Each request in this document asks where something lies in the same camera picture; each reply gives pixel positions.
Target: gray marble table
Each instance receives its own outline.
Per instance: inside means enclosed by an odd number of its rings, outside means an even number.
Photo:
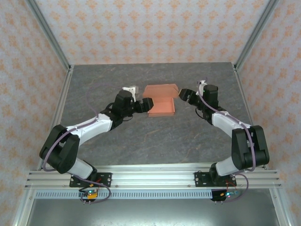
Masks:
[[[94,116],[85,103],[98,111],[113,102],[121,87],[139,87],[137,99],[149,84],[175,83],[196,90],[197,80],[207,77],[219,87],[220,106],[249,123],[231,63],[77,65],[74,67],[61,124],[74,125]],[[100,134],[79,148],[78,157],[93,165],[213,162],[230,156],[231,139],[195,114],[195,108],[175,99],[175,115],[148,118],[135,114],[114,130]]]

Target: white wall panel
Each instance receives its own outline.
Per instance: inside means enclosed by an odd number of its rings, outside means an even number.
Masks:
[[[254,123],[265,129],[301,225],[301,4],[282,0],[239,72]]]
[[[66,71],[24,0],[0,4],[0,225],[12,225]]]
[[[71,64],[236,62],[268,0],[38,0]]]

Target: metal extrusion beam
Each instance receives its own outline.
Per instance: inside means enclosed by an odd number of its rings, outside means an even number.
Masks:
[[[61,90],[60,98],[57,103],[55,114],[53,115],[48,133],[50,133],[51,129],[54,126],[60,124],[60,122],[61,122],[63,110],[64,110],[64,106],[65,106],[65,102],[66,102],[66,98],[67,98],[67,94],[68,94],[68,90],[69,90],[69,85],[70,85],[70,81],[71,81],[71,77],[72,77],[72,73],[73,73],[73,68],[74,68],[74,65],[71,65],[70,69],[67,71],[67,74],[65,76],[65,81],[64,81],[64,84],[63,84],[63,87]],[[40,159],[37,170],[42,169],[42,164],[43,164],[43,160]]]
[[[238,57],[237,62],[235,63],[235,69],[239,70],[248,54],[251,52],[252,47],[254,46],[257,38],[260,36],[265,24],[267,23],[269,17],[272,15],[274,8],[276,7],[279,0],[270,0],[263,11],[262,16],[260,17],[259,21],[257,22],[254,30],[252,31],[251,36],[249,37],[248,41],[246,42],[246,45],[241,52],[240,56]]]
[[[20,201],[19,207],[17,209],[13,226],[27,225],[35,195],[36,190],[25,190],[23,198]]]
[[[62,51],[60,45],[58,44],[54,34],[52,33],[49,24],[47,23],[45,17],[42,14],[41,9],[39,8],[37,2],[35,0],[26,0],[28,6],[31,8],[32,13],[35,15],[40,27],[42,28],[43,32],[45,33],[46,37],[48,38],[51,46],[53,47],[55,53],[57,54],[59,60],[61,61],[62,65],[68,70],[70,68],[70,64]]]
[[[246,100],[246,96],[245,96],[244,89],[243,89],[243,86],[242,86],[241,81],[240,81],[238,71],[235,69],[235,67],[233,67],[233,70],[234,70],[234,74],[235,74],[235,77],[236,77],[236,80],[237,80],[237,83],[238,83],[238,87],[239,87],[241,96],[243,98],[243,101],[244,101],[244,104],[245,104],[245,107],[246,107],[246,112],[248,114],[250,123],[251,123],[251,125],[254,125],[254,122],[253,122],[253,119],[252,119],[252,116],[251,116],[251,112],[250,112],[250,108],[249,108],[248,102]]]
[[[120,165],[96,167],[98,172],[113,173],[111,189],[215,189],[216,187],[195,187],[194,172],[208,172],[211,163]],[[250,188],[279,188],[281,181],[276,170],[256,168],[246,173]],[[244,189],[246,180],[236,176],[237,188]],[[70,188],[70,175],[57,172],[31,171],[25,189],[78,189]]]

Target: enclosure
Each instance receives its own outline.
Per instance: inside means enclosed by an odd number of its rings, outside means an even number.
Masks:
[[[3,224],[301,224],[299,1],[4,0],[0,12]],[[126,184],[141,168],[156,189],[178,186],[177,192],[188,195],[165,201],[112,198],[93,209],[43,195],[73,192],[67,188],[70,175],[41,171],[39,151],[55,125],[94,116],[85,101],[90,87],[99,84],[88,101],[100,112],[122,87],[138,86],[136,97],[142,99],[146,85],[175,83],[196,90],[201,79],[218,86],[221,107],[264,128],[270,162],[249,174],[244,198],[221,206],[189,194],[193,172],[227,158],[231,140],[179,98],[174,116],[134,115],[85,142],[78,157],[120,175],[112,182],[117,193],[123,183],[127,192],[132,186],[155,193]],[[176,178],[168,175],[156,184],[156,172],[178,174],[181,181],[175,185]],[[243,179],[237,183],[245,189]],[[99,215],[98,207],[106,210]],[[233,222],[224,222],[233,211]]]

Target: aluminum frame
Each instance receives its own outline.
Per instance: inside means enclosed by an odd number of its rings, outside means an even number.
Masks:
[[[63,66],[68,69],[66,80],[63,85],[61,92],[61,97],[55,112],[53,123],[51,127],[58,124],[61,120],[63,113],[63,106],[66,100],[73,67],[70,68],[67,58],[64,52],[60,48],[54,34],[52,33],[47,21],[45,20],[38,4],[35,0],[26,0],[29,7],[32,9],[33,14],[36,16],[42,30],[50,41],[52,47],[54,48],[56,54],[58,55]],[[238,85],[240,91],[243,95],[244,103],[247,108],[247,112],[252,123],[252,117],[249,112],[249,108],[244,96],[243,90],[241,88],[241,83],[238,76],[238,70],[243,65],[246,57],[254,46],[257,38],[259,37],[261,31],[263,30],[268,18],[272,14],[276,4],[279,0],[270,0],[267,4],[260,20],[258,21],[255,29],[253,30],[247,44],[245,45],[242,53],[240,54],[237,62],[234,66],[234,71],[236,78],[238,80]],[[123,189],[211,189],[211,187],[196,188],[194,186],[194,178],[192,172],[202,170],[208,171],[211,163],[181,163],[181,164],[162,164],[162,165],[135,165],[135,166],[103,166],[98,167],[99,171],[109,170],[114,173],[114,178],[112,181],[112,189],[123,190]],[[70,175],[60,175],[56,172],[44,173],[39,171],[41,169],[41,162],[38,166],[38,171],[32,171],[29,174],[28,180],[26,182],[26,188],[24,196],[21,200],[17,214],[13,225],[26,225],[32,206],[34,203],[34,197],[37,189],[49,189],[55,188],[58,190],[70,189],[69,179]],[[247,173],[247,177],[250,179],[250,188],[268,188],[273,199],[276,214],[280,225],[291,226],[294,225],[292,221],[292,216],[288,210],[288,203],[285,191],[282,188],[281,181],[279,180],[279,175],[276,170],[269,170],[267,167],[256,168],[255,172]],[[246,183],[244,179],[237,178],[238,188],[245,188]]]
[[[41,9],[39,8],[36,0],[26,0],[29,8],[32,10],[32,13],[36,17],[38,23],[40,24],[41,29],[43,30],[44,34],[46,35],[47,39],[49,40],[53,50],[57,54],[60,62],[62,65],[68,70],[70,68],[70,64],[62,51],[58,41],[56,40],[54,34],[52,33],[49,24],[47,23],[45,17],[42,14]]]
[[[278,4],[279,0],[270,0],[263,11],[262,16],[260,17],[259,21],[257,22],[254,30],[252,31],[248,41],[246,42],[245,47],[243,48],[241,54],[239,55],[237,62],[235,63],[236,70],[242,68],[243,63],[246,60],[246,57],[251,52],[252,47],[257,41],[257,38],[260,36],[265,24],[269,20],[270,16],[274,12],[276,5]]]
[[[113,173],[112,190],[135,189],[216,189],[216,187],[196,187],[194,173],[208,172],[212,163],[178,163],[150,165],[96,166],[98,172]],[[280,188],[282,183],[277,170],[256,168],[245,174],[249,188]],[[78,189],[70,188],[70,174],[31,171],[25,189]],[[236,176],[237,188],[245,189],[246,180]]]

